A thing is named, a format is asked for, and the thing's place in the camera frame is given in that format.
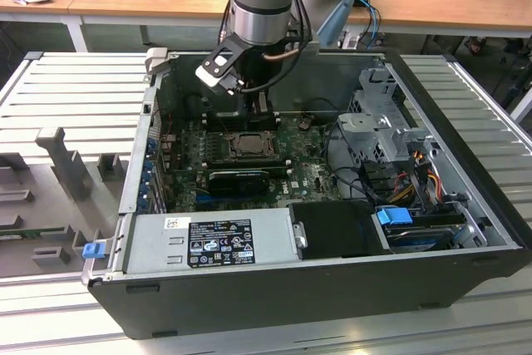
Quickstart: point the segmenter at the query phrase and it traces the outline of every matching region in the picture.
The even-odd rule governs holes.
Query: black cable
[[[360,188],[360,187],[352,184],[348,180],[343,179],[341,176],[336,175],[336,173],[338,173],[338,171],[340,171],[340,170],[351,170],[351,171],[353,171],[353,172],[355,172],[357,174],[359,172],[359,169],[356,166],[341,166],[340,168],[337,168],[335,170],[333,170],[333,168],[331,167],[331,163],[329,162],[328,149],[329,149],[329,144],[331,143],[331,139],[333,138],[333,132],[334,132],[334,130],[336,128],[338,128],[340,130],[340,134],[342,135],[342,138],[343,138],[343,140],[345,141],[345,143],[347,145],[349,153],[350,154],[354,153],[352,147],[347,142],[347,140],[345,138],[345,135],[342,132],[342,129],[340,129],[340,126],[338,125],[338,122],[335,122],[334,125],[331,127],[331,130],[329,131],[329,134],[328,134],[328,137],[327,137],[327,139],[325,141],[324,149],[323,149],[323,158],[325,159],[325,166],[327,167],[328,171],[332,175],[334,175],[338,181],[342,182],[343,184],[347,185],[348,187],[353,188],[355,190],[358,190],[359,192],[363,193],[364,195],[369,195],[370,197],[372,197],[372,199],[374,201],[377,201],[377,202],[378,201],[382,201],[382,199],[379,198],[374,192],[372,192],[372,190],[368,190],[368,188],[365,187],[364,184],[362,184],[362,188]]]
[[[315,101],[323,101],[323,102],[329,104],[329,105],[330,105],[335,111],[338,112],[338,114],[341,113],[340,109],[339,109],[338,107],[336,107],[336,106],[335,106],[335,105],[334,105],[329,99],[327,99],[326,97],[312,97],[312,98],[310,98],[310,99],[307,99],[307,100],[303,103],[303,105],[301,106],[301,111],[302,111],[303,113],[307,112],[307,111],[308,111],[307,107],[308,107],[310,104],[314,103]]]
[[[305,21],[303,20],[303,10],[299,0],[293,0],[296,6],[296,13],[298,14],[299,20],[299,49],[303,46],[305,42]]]
[[[225,5],[225,10],[224,10],[224,15],[222,16],[222,23],[219,26],[218,44],[222,40],[222,32],[224,31],[225,25],[227,24],[227,20],[228,20],[228,17],[229,17],[229,9],[230,8],[231,8],[231,0],[227,0],[227,4]]]
[[[299,6],[301,7],[303,11],[303,17],[305,19],[304,24],[307,25],[307,40],[303,44],[303,47],[299,50],[299,53],[303,52],[304,48],[307,47],[307,45],[312,41],[313,39],[313,31],[312,31],[312,24],[310,23],[310,17],[308,16],[307,8],[305,7],[305,3],[303,0],[298,0]]]
[[[367,11],[369,13],[369,23],[366,25],[366,28],[364,29],[364,31],[362,32],[361,36],[359,37],[358,41],[364,45],[366,48],[369,48],[372,43],[373,43],[373,40],[375,40],[375,38],[377,38],[377,34],[379,32],[379,29],[381,28],[381,12],[379,12],[379,10],[372,5],[372,0],[367,0],[367,4],[369,5],[369,8],[367,8]],[[362,39],[369,33],[369,29],[370,27],[372,26],[373,24],[373,12],[374,11],[377,15],[377,29],[375,30],[375,37],[372,37],[372,39],[368,42],[368,43],[364,43],[362,41]]]

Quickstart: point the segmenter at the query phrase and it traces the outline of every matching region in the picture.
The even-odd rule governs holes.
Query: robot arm
[[[296,0],[299,25],[307,21],[301,13],[303,0]],[[281,74],[282,60],[296,57],[303,49],[293,46],[286,52],[287,32],[293,0],[232,0],[229,5],[231,31],[196,70],[210,87],[220,84],[229,93],[250,93],[272,86]]]

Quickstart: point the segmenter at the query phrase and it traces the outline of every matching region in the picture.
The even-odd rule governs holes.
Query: power supply label
[[[251,220],[190,223],[187,263],[191,268],[254,264]]]

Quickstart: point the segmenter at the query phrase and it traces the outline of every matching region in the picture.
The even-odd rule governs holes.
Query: cable
[[[191,190],[196,190],[196,191],[203,191],[204,193],[207,193],[208,195],[210,195],[210,193],[209,193],[207,190],[205,190],[205,189],[200,189],[199,187],[191,187],[190,189],[191,189]]]
[[[362,35],[359,37],[359,42],[366,46],[366,49],[368,49],[373,41],[375,41],[375,39],[377,38],[377,34],[378,34],[378,31],[381,27],[381,12],[378,11],[378,9],[376,7],[374,7],[372,5],[372,1],[371,0],[358,0],[360,3],[362,3],[368,10],[369,12],[369,23],[367,24],[366,26],[366,29],[364,29],[364,31],[362,32]],[[368,42],[368,43],[364,43],[362,41],[362,39],[367,35],[367,33],[369,32],[369,28],[370,26],[373,25],[373,29],[372,29],[372,39]]]
[[[434,186],[436,187],[436,198],[441,202],[441,179],[440,177],[432,172],[427,170],[429,178],[434,180]]]
[[[389,202],[390,203],[395,203],[395,202],[397,202],[399,200],[404,200],[405,197],[407,197],[408,195],[412,194],[413,192],[415,192],[414,185],[410,184],[401,193],[399,193],[398,195],[395,195],[394,197],[389,199]]]
[[[225,26],[227,25],[227,20],[229,18],[229,10],[231,8],[231,0],[227,0],[227,4],[225,5],[224,15],[222,16],[222,23],[219,26],[218,31],[218,44],[222,42],[222,34],[224,33]]]
[[[283,60],[287,60],[293,56],[296,56],[298,53],[302,52],[304,48],[308,45],[308,43],[312,40],[312,31],[310,29],[310,19],[308,18],[308,14],[305,15],[307,11],[306,9],[304,9],[303,0],[294,0],[294,4],[296,7],[296,12],[298,13],[299,34],[300,34],[299,35],[299,47],[289,52],[282,53],[282,54],[276,54],[276,55],[263,54],[264,60],[268,62],[281,62]],[[305,24],[307,24],[307,27],[308,27],[308,34],[310,33],[309,38],[307,39],[305,38],[305,33],[304,33]]]
[[[401,180],[401,178],[404,178],[406,177],[406,172],[403,172],[402,174],[399,174],[395,180],[395,182],[393,183],[394,185],[394,189],[393,189],[393,194],[395,194],[398,189],[399,189],[399,181]]]
[[[360,191],[361,193],[363,193],[366,196],[369,196],[375,203],[377,203],[377,204],[387,204],[387,202],[384,199],[379,197],[379,195],[377,195],[377,193],[375,193],[373,191],[373,189],[367,187],[367,185],[364,185],[362,183],[362,188],[360,188],[358,186],[355,186],[354,184],[352,184],[348,180],[343,179],[341,176],[337,175],[338,171],[340,171],[340,170],[351,170],[351,171],[353,171],[353,172],[358,174],[359,173],[359,169],[356,166],[342,166],[340,168],[337,168],[337,169],[333,170],[333,168],[331,167],[331,164],[329,162],[328,148],[329,148],[329,144],[331,142],[331,139],[333,138],[333,132],[334,132],[334,130],[336,128],[340,128],[337,121],[331,127],[331,130],[329,131],[328,137],[327,137],[327,139],[325,141],[325,145],[323,147],[323,153],[324,153],[323,154],[323,158],[325,159],[326,168],[331,172],[332,175],[334,175],[336,177],[336,179],[338,181],[342,182],[343,184],[347,185],[350,188],[353,188],[353,189],[355,189],[357,191]],[[347,150],[349,151],[349,154],[350,155],[353,154],[354,150],[352,149],[351,145],[349,145],[349,143],[347,142],[346,137],[345,137],[345,135],[342,132],[342,129],[339,129],[339,130],[340,130],[340,134],[342,135],[343,141],[347,145]]]
[[[341,113],[340,109],[338,107],[336,107],[329,99],[327,99],[326,97],[312,97],[310,99],[307,99],[302,105],[301,105],[301,112],[302,113],[306,113],[308,112],[308,109],[307,107],[309,105],[311,105],[312,103],[314,103],[315,101],[323,101],[324,103],[327,103],[329,104],[335,111],[339,113]]]

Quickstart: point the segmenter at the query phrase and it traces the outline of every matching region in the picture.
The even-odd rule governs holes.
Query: desk
[[[52,0],[22,7],[0,0],[0,20],[64,23],[76,50],[86,52],[83,24],[217,27],[226,2]],[[372,0],[372,4],[381,12],[382,32],[485,37],[532,34],[532,0]],[[367,22],[367,11],[356,9],[348,27],[360,32]]]
[[[479,37],[529,37],[531,0],[371,0],[382,15],[382,32]],[[367,10],[353,11],[348,24],[362,31]]]

